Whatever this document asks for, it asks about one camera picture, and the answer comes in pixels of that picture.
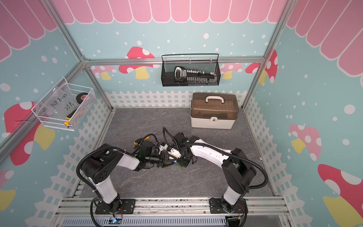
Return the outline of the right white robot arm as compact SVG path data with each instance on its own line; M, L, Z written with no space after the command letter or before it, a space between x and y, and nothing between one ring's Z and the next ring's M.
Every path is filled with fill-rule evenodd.
M238 148L226 150L208 144L201 139L187 139L178 146L178 149L182 155L203 158L223 170L228 188L222 201L229 206L234 206L240 198L245 196L257 174L256 168L259 165L247 159L244 152Z

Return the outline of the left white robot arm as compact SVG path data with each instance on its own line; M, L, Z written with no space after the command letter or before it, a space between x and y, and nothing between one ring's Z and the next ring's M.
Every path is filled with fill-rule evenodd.
M117 204L120 199L110 177L115 167L140 171L147 163L165 167L172 165L176 160L177 157L170 154L166 148L151 142L137 145L132 153L105 143L78 163L76 173L96 192L101 203L111 206Z

